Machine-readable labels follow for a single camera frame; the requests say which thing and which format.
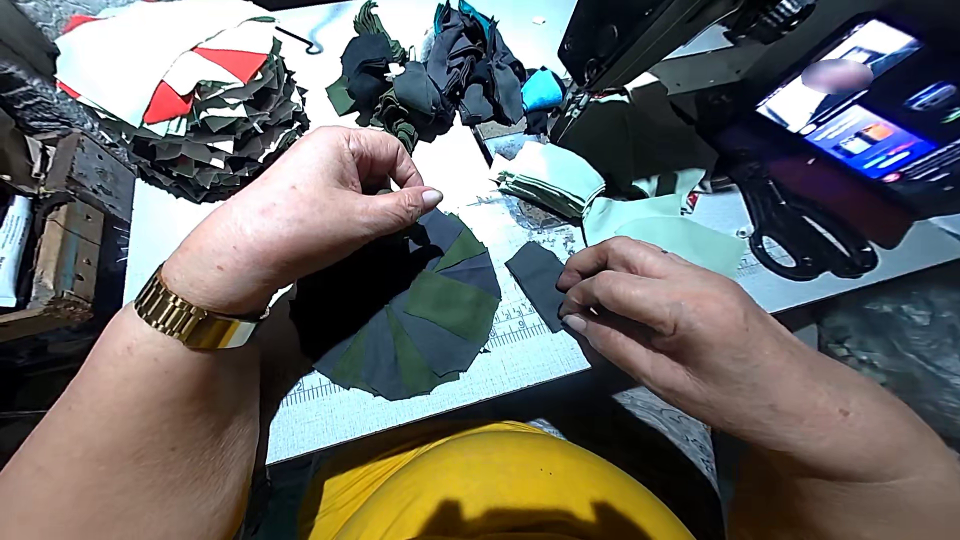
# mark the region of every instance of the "yellow shirt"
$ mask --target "yellow shirt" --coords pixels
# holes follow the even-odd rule
[[[536,428],[491,424],[324,467],[300,509],[309,540],[690,540],[649,490]]]

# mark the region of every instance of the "white table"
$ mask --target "white table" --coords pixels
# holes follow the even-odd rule
[[[340,118],[324,88],[341,73],[340,54],[355,35],[352,18],[360,0],[300,8],[279,13],[280,25],[324,47],[317,56],[303,54],[304,45],[284,38],[282,54],[298,83],[310,89],[306,110],[313,126],[354,126],[353,116]],[[527,66],[546,65],[564,73],[556,50],[572,13],[574,0],[474,0],[480,12],[493,15],[516,56]],[[434,0],[381,0],[376,9],[391,36],[420,49],[433,20]],[[535,16],[545,17],[535,25]],[[575,342],[565,333],[552,334],[503,267],[526,241],[536,240],[565,260],[584,247],[579,230],[564,226],[547,231],[523,226],[516,219],[516,201],[492,191],[489,168],[468,128],[454,126],[436,142],[420,143],[414,153],[424,181],[444,192],[441,209],[456,209],[490,248],[504,300],[494,323],[491,350],[480,355],[459,381],[444,384],[429,396],[388,402],[361,390],[343,390],[319,374],[300,381],[271,426],[268,462],[413,422],[460,406],[557,379],[588,368]],[[140,287],[186,235],[217,205],[194,205],[138,182],[133,199],[130,254],[125,300]],[[692,219],[725,233],[750,225],[736,192],[701,198]],[[931,223],[918,223],[893,251],[880,250],[880,265],[860,280],[832,275],[812,282],[789,282],[744,257],[738,282],[768,311],[778,312],[841,294],[868,284],[960,258],[960,241]]]

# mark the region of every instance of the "cutting mat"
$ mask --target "cutting mat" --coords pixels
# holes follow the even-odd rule
[[[513,197],[490,193],[453,210],[490,250],[502,301],[490,341],[460,380],[428,396],[390,402],[362,390],[346,390],[312,373],[284,398],[271,424],[267,462],[306,454],[387,430],[453,408],[474,404],[589,368],[565,332],[551,333],[504,263],[533,240],[566,261],[584,248],[580,230],[556,220],[538,221]]]

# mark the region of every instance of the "black scissors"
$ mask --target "black scissors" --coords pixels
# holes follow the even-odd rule
[[[876,251],[863,234],[817,203],[780,189],[762,161],[741,156],[728,174],[754,222],[750,251],[774,274],[794,282],[809,282],[826,272],[855,280],[876,268]],[[795,264],[777,261],[764,238],[779,244]]]

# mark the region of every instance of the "gold watch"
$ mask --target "gold watch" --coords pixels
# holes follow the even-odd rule
[[[151,328],[181,341],[191,349],[233,349],[247,343],[253,330],[270,314],[256,318],[229,317],[196,307],[177,296],[160,277],[163,265],[144,285],[133,308]]]

